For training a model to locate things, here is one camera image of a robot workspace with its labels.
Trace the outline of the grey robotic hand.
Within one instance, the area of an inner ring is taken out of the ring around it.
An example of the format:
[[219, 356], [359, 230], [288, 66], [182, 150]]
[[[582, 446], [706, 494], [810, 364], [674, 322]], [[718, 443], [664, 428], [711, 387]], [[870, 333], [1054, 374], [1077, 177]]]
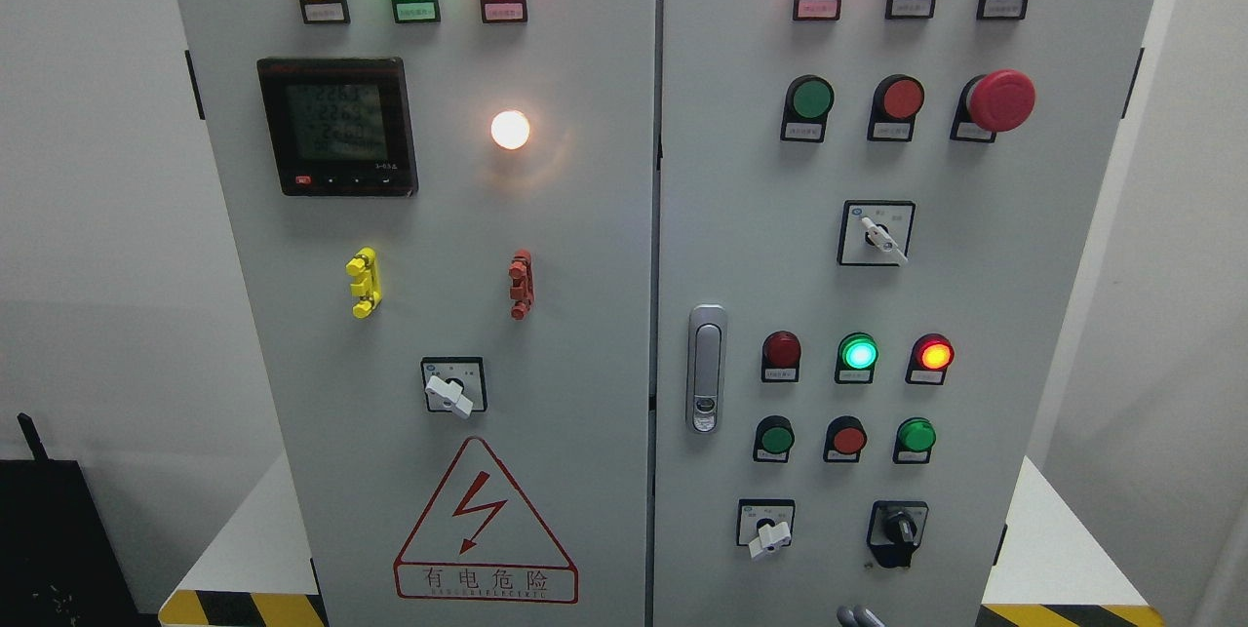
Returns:
[[837, 623], [842, 627], [885, 627], [885, 622], [865, 606], [837, 606]]

